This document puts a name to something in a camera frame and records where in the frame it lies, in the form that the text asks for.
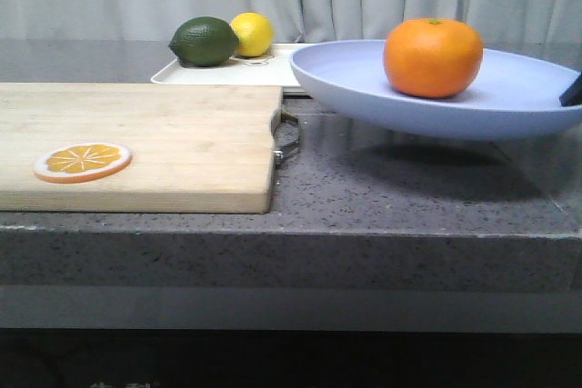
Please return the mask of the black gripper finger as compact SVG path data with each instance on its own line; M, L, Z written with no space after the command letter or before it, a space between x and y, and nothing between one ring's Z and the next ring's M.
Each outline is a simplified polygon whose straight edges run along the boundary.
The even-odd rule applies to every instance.
M582 74L559 96L559 102L563 107L582 104Z

